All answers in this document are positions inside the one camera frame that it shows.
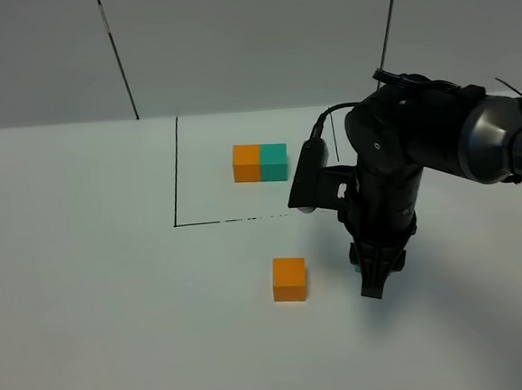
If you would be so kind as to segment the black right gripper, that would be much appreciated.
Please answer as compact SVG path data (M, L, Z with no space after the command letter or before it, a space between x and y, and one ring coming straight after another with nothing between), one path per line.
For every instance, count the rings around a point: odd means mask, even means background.
M361 295L383 297L387 278L405 263L405 245L416 231L423 168L409 165L382 173L363 163L347 186L347 208L338 220L353 237L349 260L362 274Z

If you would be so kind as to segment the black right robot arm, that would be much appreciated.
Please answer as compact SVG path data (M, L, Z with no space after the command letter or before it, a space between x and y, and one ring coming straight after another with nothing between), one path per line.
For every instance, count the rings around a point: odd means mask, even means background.
M344 123L358 158L338 215L353 237L349 260L361 272L364 297L380 299L387 278L405 264L425 169L484 185L522 181L522 93L385 77Z

